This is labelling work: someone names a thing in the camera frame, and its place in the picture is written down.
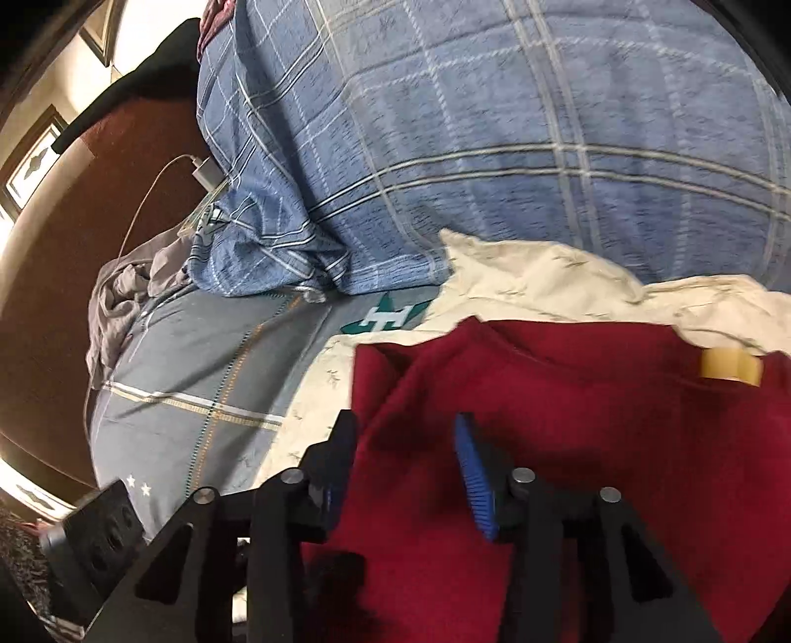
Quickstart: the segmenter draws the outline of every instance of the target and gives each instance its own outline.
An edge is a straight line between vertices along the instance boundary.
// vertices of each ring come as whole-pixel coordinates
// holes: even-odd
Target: silver pin
[[[528,469],[526,466],[518,466],[511,472],[511,477],[515,482],[526,485],[536,479],[536,472],[533,471],[533,469]]]
[[[195,495],[192,499],[198,504],[211,504],[214,502],[214,489],[209,489],[209,487],[203,487],[202,489],[198,489],[195,492]]]
[[[293,469],[286,469],[280,474],[280,479],[287,485],[298,485],[305,479],[305,474],[302,469],[294,467]]]
[[[599,495],[604,502],[615,503],[621,501],[621,492],[615,487],[602,487],[601,491],[599,491]]]

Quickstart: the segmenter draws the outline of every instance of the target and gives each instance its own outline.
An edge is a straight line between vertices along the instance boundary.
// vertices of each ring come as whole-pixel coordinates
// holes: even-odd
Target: plaid pattern
[[[442,227],[791,291],[789,106],[689,0],[239,0],[198,118],[222,295],[441,283]]]

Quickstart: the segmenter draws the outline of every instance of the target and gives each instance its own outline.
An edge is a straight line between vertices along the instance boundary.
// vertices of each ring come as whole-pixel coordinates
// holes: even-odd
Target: cream fabric
[[[691,277],[642,285],[626,269],[552,242],[481,242],[443,230],[453,275],[411,331],[332,337],[305,373],[255,484],[295,466],[305,448],[327,438],[349,407],[358,344],[419,344],[461,320],[650,322],[672,325],[686,341],[744,346],[755,355],[791,355],[791,295],[746,276]]]

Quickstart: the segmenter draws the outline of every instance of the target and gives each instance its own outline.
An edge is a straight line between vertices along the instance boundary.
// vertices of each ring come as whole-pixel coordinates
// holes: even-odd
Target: wooden frame
[[[44,110],[44,113],[39,116],[38,120],[33,126],[25,132],[22,140],[13,148],[13,152],[3,163],[0,169],[0,205],[3,210],[8,213],[14,221],[17,220],[22,208],[19,207],[17,201],[11,195],[8,189],[8,182],[11,180],[15,170],[19,164],[28,155],[28,152],[36,145],[41,135],[47,131],[51,125],[55,125],[61,132],[66,129],[66,120],[58,113],[54,105],[50,105]]]
[[[124,0],[105,0],[88,16],[80,36],[105,67],[112,63]]]

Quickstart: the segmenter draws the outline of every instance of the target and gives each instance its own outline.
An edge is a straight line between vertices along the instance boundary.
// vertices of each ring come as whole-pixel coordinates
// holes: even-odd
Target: black cloth
[[[190,18],[176,27],[137,69],[115,81],[75,118],[52,143],[52,150],[62,154],[85,131],[130,98],[195,99],[200,71],[195,59],[199,25],[198,18]]]

